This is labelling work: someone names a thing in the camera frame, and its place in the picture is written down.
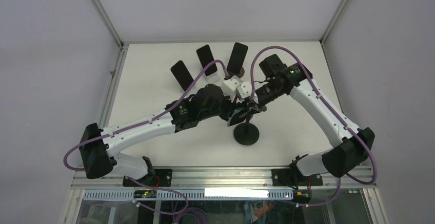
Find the white folding phone stand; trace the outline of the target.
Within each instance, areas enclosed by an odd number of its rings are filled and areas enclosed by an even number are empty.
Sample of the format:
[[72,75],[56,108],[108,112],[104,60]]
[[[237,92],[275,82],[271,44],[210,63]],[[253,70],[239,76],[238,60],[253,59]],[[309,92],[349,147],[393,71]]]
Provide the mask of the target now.
[[220,80],[220,76],[217,72],[210,74],[210,75],[206,75],[205,76],[207,83],[209,84],[215,84]]

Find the black phone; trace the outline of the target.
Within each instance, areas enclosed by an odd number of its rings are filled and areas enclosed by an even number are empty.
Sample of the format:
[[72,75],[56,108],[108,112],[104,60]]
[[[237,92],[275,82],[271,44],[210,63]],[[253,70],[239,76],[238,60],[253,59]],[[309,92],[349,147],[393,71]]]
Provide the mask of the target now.
[[[202,65],[202,67],[206,67],[210,62],[214,60],[214,57],[212,55],[212,51],[209,45],[204,45],[196,50],[196,54],[199,58],[199,61]],[[207,77],[213,75],[217,72],[217,66],[216,64],[212,64],[206,71],[205,75]]]
[[188,71],[185,63],[182,60],[177,61],[170,68],[170,71],[183,91],[188,90],[190,85],[193,83],[193,77]]
[[248,46],[241,43],[234,43],[230,58],[227,64],[227,71],[239,73],[240,68],[243,67]]
[[246,107],[236,108],[228,117],[227,126],[231,127],[240,123],[245,122],[246,120],[251,119],[252,114],[250,113],[250,109]]

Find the black tall clamp stand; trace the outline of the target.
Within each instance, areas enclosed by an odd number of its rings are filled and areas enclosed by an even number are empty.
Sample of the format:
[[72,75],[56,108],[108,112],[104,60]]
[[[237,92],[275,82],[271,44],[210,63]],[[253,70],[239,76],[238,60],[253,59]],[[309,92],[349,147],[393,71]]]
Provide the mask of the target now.
[[249,107],[250,113],[252,114],[251,119],[246,120],[243,123],[237,124],[233,131],[233,137],[237,143],[242,146],[252,146],[254,145],[260,137],[259,129],[251,123],[254,115],[265,112],[267,107],[259,109],[257,105]]

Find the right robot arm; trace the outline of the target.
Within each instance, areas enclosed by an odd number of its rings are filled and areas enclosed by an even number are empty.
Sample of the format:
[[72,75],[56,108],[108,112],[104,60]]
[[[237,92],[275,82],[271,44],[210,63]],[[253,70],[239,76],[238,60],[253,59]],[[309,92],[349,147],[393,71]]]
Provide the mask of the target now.
[[289,165],[290,181],[301,186],[311,175],[330,173],[340,178],[365,161],[375,134],[361,129],[330,103],[308,70],[296,63],[287,66],[273,54],[259,63],[268,81],[256,89],[258,106],[263,107],[286,94],[297,101],[325,133],[332,148],[317,154],[297,156]]

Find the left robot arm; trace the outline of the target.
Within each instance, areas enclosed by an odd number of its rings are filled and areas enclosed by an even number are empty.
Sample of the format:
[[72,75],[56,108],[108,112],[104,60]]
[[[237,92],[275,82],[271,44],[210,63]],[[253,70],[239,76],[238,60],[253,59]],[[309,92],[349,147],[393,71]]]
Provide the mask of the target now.
[[158,136],[194,128],[211,117],[228,120],[236,90],[227,84],[221,87],[208,84],[196,94],[168,104],[158,114],[131,124],[103,129],[96,124],[88,125],[83,137],[93,141],[80,147],[86,177],[96,179],[112,173],[134,178],[141,186],[152,184],[154,171],[150,159],[122,151]]

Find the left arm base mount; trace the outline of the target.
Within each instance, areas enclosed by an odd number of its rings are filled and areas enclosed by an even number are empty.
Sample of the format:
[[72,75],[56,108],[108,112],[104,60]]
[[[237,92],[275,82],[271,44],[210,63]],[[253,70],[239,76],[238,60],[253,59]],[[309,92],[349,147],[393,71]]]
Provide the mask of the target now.
[[[148,173],[140,179],[136,179],[137,182],[152,187],[170,187],[172,185],[172,173],[173,170],[169,168],[155,169],[154,173]],[[138,187],[130,177],[124,176],[123,187]]]

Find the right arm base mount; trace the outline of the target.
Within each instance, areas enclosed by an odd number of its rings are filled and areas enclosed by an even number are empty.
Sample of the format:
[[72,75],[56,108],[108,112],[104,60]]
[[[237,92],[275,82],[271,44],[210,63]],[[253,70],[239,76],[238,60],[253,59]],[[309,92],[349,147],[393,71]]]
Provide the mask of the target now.
[[271,179],[274,187],[313,187],[323,185],[323,179],[320,174],[297,176],[296,172],[290,168],[271,169]]

